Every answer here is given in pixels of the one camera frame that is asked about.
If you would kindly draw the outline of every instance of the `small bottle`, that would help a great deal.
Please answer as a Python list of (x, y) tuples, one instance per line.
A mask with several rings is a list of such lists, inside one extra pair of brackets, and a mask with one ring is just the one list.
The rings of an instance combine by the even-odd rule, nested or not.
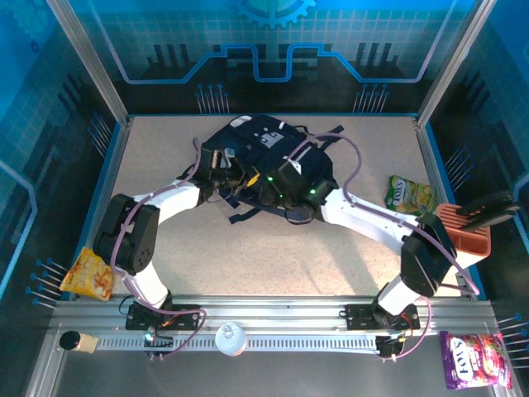
[(217, 349), (227, 356), (239, 356), (246, 349), (245, 331), (235, 323), (227, 323), (218, 328), (215, 335)]
[(94, 353), (98, 345), (99, 338), (79, 333), (77, 331), (68, 331), (63, 333), (59, 340), (59, 346), (68, 351)]

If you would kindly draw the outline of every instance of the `beige tabletop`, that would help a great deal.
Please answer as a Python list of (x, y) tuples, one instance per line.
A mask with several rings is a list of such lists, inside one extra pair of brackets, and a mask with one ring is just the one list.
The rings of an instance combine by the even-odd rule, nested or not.
[[(171, 183), (193, 163), (193, 137), (205, 141), (232, 118), (136, 117), (114, 194), (143, 194)], [(428, 184), (410, 117), (277, 118), (304, 124), (313, 133), (341, 124), (364, 160), (350, 192), (372, 203), (384, 206), (391, 175)], [(327, 153), (341, 184), (356, 166), (355, 153), (344, 141)], [(206, 203), (160, 226), (154, 264), (173, 294), (375, 295), (399, 272), (398, 256), (343, 227), (318, 221), (296, 227), (268, 213), (228, 222), (247, 209)], [(455, 277), (446, 282), (455, 283)], [(121, 282), (114, 292), (126, 293)], [(438, 295), (454, 292), (441, 289)]]

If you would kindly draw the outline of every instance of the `orange container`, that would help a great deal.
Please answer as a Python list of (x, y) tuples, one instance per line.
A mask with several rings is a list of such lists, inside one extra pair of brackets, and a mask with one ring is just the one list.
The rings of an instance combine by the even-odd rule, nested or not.
[(490, 227), (481, 227), (473, 232), (461, 230), (469, 222), (455, 213), (457, 208), (460, 206), (443, 203), (437, 207), (436, 213), (454, 243), (457, 261), (465, 268), (490, 255)]

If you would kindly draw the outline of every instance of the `metal bracket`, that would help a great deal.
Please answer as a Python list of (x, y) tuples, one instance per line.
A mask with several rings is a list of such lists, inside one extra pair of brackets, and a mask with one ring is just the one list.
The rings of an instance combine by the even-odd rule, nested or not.
[[(171, 306), (172, 311), (200, 309), (197, 304), (174, 304)], [(129, 306), (126, 316), (125, 329), (128, 331), (146, 331), (151, 325), (158, 325), (160, 316), (152, 312), (145, 306), (133, 303)], [(172, 323), (166, 325), (164, 331), (195, 331), (198, 327), (197, 314), (179, 315)]]
[[(371, 304), (347, 304), (344, 310), (340, 311), (340, 317), (344, 318), (347, 324), (347, 331), (377, 331), (386, 330), (373, 317), (373, 306)], [(395, 316), (391, 322), (391, 330), (407, 331), (410, 329), (420, 329), (421, 323), (417, 314), (417, 307), (410, 304), (404, 309), (400, 317)]]

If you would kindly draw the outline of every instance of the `snack bag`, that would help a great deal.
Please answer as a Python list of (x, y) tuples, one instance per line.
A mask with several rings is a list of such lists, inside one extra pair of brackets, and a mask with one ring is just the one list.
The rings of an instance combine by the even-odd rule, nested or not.
[(417, 184), (411, 180), (393, 175), (389, 178), (389, 191), (386, 194), (386, 207), (398, 213), (423, 215), (436, 209), (435, 191), (427, 184)]
[(66, 274), (60, 290), (107, 302), (112, 292), (112, 283), (111, 267), (85, 246), (72, 269)]
[(491, 385), (512, 387), (501, 334), (455, 337), (441, 331), (440, 335), (448, 389)]

